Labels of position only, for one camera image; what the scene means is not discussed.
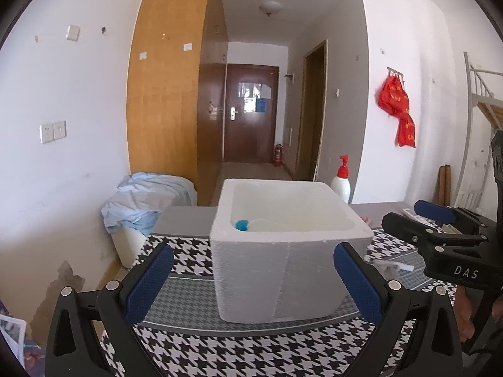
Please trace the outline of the right hand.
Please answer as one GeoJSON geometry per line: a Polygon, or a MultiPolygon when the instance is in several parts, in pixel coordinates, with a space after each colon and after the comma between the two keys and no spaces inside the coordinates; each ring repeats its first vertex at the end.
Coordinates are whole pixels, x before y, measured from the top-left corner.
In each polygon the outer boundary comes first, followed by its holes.
{"type": "Polygon", "coordinates": [[[454,298],[454,315],[464,354],[472,354],[484,340],[489,305],[488,291],[457,286],[454,298]]]}

